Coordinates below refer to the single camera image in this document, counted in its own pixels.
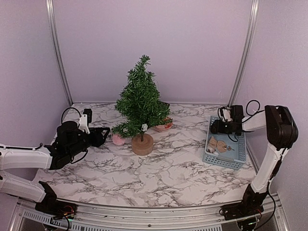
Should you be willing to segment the pink pompom ornament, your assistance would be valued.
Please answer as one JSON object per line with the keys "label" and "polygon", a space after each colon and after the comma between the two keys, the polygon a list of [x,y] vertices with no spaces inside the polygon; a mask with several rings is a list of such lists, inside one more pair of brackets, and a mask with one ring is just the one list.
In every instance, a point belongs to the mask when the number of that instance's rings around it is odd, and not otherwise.
{"label": "pink pompom ornament", "polygon": [[118,134],[113,134],[112,135],[112,142],[114,145],[123,145],[125,143],[125,139],[122,138],[120,135]]}

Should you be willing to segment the light blue perforated basket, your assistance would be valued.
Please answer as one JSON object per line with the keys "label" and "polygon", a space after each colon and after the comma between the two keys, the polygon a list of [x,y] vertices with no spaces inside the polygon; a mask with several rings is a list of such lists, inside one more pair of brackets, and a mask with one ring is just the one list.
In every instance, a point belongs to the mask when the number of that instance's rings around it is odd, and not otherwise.
{"label": "light blue perforated basket", "polygon": [[[224,153],[215,153],[207,152],[207,144],[209,139],[214,136],[217,141],[225,141],[227,146],[231,146],[234,151],[226,151]],[[245,134],[240,136],[235,133],[231,135],[227,134],[212,134],[210,130],[207,131],[206,143],[205,143],[205,152],[203,155],[203,162],[226,167],[234,170],[239,170],[243,164],[246,163],[246,137]]]}

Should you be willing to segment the white light battery box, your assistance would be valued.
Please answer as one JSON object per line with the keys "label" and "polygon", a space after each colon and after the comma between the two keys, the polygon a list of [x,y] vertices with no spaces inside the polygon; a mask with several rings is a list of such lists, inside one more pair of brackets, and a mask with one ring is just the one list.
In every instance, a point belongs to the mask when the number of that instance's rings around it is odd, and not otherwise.
{"label": "white light battery box", "polygon": [[148,129],[147,124],[142,124],[141,130],[145,132],[145,131],[147,131],[147,129]]}

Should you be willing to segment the small green christmas tree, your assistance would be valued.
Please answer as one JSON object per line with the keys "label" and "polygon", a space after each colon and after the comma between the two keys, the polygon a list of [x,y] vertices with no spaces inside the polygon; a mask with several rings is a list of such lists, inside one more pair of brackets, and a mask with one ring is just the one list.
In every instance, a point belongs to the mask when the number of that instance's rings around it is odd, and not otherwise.
{"label": "small green christmas tree", "polygon": [[170,109],[160,100],[160,92],[154,82],[155,74],[147,70],[149,64],[150,57],[142,55],[128,71],[128,83],[115,104],[115,109],[125,121],[112,128],[114,134],[124,139],[131,138],[132,151],[139,156],[150,154],[154,148],[154,139],[147,131],[141,130],[142,124],[147,124],[148,129],[163,125],[170,114]]}

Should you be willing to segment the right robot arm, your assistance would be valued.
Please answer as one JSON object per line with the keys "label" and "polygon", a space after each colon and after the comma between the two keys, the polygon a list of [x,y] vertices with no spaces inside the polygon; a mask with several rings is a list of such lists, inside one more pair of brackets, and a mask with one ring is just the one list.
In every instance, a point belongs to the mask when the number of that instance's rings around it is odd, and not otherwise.
{"label": "right robot arm", "polygon": [[248,216],[263,203],[269,194],[272,179],[276,176],[281,163],[298,138],[298,128],[289,111],[281,105],[266,105],[248,114],[241,105],[224,106],[218,109],[218,118],[209,126],[211,134],[243,135],[266,128],[268,146],[261,167],[248,184],[238,211]]}

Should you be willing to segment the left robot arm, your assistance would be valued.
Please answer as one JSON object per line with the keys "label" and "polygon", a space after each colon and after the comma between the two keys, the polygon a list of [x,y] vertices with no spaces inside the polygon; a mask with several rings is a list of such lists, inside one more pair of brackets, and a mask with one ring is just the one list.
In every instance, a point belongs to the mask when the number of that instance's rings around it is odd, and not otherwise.
{"label": "left robot arm", "polygon": [[5,173],[7,169],[40,168],[59,170],[68,164],[75,164],[74,157],[87,154],[88,148],[102,146],[110,128],[89,128],[87,124],[78,125],[66,121],[57,128],[57,137],[51,145],[39,147],[0,148],[0,191],[41,203],[50,214],[57,214],[61,204],[52,188],[45,182],[33,183],[15,175]]}

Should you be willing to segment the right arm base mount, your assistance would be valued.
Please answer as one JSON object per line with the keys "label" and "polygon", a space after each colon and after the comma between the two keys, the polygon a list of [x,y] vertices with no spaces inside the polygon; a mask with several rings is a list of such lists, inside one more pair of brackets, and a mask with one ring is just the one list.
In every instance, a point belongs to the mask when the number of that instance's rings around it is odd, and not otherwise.
{"label": "right arm base mount", "polygon": [[243,194],[243,198],[238,203],[223,205],[219,210],[225,220],[244,218],[264,211],[263,201],[267,197],[267,191],[263,193],[254,192],[249,184]]}

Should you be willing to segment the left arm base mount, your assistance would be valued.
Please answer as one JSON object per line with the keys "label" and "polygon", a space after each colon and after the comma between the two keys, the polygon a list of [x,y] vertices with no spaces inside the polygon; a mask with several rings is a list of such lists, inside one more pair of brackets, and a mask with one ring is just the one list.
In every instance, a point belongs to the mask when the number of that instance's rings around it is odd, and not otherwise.
{"label": "left arm base mount", "polygon": [[77,205],[74,203],[59,201],[54,190],[45,182],[39,181],[46,195],[41,202],[37,202],[35,209],[39,212],[60,217],[60,215],[74,215]]}

